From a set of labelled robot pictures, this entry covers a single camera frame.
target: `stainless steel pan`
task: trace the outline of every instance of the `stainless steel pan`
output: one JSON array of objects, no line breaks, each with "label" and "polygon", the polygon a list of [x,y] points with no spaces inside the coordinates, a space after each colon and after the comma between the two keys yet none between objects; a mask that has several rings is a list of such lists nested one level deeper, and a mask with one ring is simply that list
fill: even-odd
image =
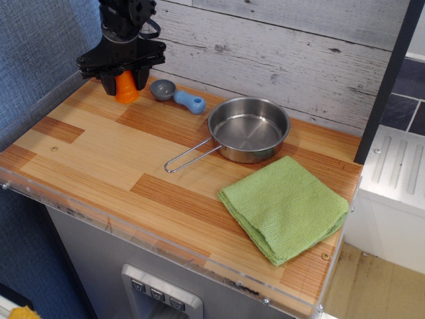
[{"label": "stainless steel pan", "polygon": [[[277,104],[263,98],[232,98],[217,105],[208,117],[211,137],[168,161],[165,171],[174,173],[212,152],[238,163],[258,163],[274,156],[290,131],[290,118]],[[176,168],[168,165],[214,140],[216,148]]]}]

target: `orange object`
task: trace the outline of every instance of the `orange object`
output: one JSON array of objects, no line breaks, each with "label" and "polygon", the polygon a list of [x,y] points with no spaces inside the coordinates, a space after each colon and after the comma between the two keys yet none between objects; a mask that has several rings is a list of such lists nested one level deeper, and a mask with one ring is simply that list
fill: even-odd
[{"label": "orange object", "polygon": [[33,312],[28,306],[23,308],[12,309],[8,319],[41,319],[40,316]]},{"label": "orange object", "polygon": [[115,100],[119,103],[132,103],[139,98],[139,91],[137,90],[130,70],[124,71],[123,74],[116,76],[115,81],[117,84],[117,92]]}]

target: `green dish towel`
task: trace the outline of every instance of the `green dish towel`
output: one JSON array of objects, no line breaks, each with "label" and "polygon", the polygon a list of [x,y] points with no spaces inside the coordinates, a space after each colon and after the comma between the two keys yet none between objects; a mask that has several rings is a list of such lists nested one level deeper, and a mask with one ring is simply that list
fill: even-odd
[{"label": "green dish towel", "polygon": [[289,156],[225,187],[218,198],[275,266],[334,233],[349,210]]}]

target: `button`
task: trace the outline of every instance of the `button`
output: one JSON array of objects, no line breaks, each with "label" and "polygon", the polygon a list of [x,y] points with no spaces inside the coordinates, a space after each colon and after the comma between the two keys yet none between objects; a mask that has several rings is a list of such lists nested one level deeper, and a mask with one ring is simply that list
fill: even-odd
[{"label": "button", "polygon": [[156,289],[151,288],[151,296],[154,297],[158,301],[164,301],[165,297],[162,292],[159,292]]},{"label": "button", "polygon": [[170,304],[177,310],[185,311],[185,304],[183,304],[181,301],[178,301],[177,299],[174,299],[173,297],[170,297]]},{"label": "button", "polygon": [[137,291],[140,291],[140,292],[145,292],[146,291],[145,285],[142,284],[141,282],[135,281],[134,279],[131,280],[131,285]]}]

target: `dark tile wall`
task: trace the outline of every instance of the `dark tile wall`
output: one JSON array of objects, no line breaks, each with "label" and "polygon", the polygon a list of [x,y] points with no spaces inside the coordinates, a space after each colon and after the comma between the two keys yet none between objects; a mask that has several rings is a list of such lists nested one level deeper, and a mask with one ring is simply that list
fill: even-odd
[{"label": "dark tile wall", "polygon": [[425,136],[425,62],[404,60],[381,124]]}]

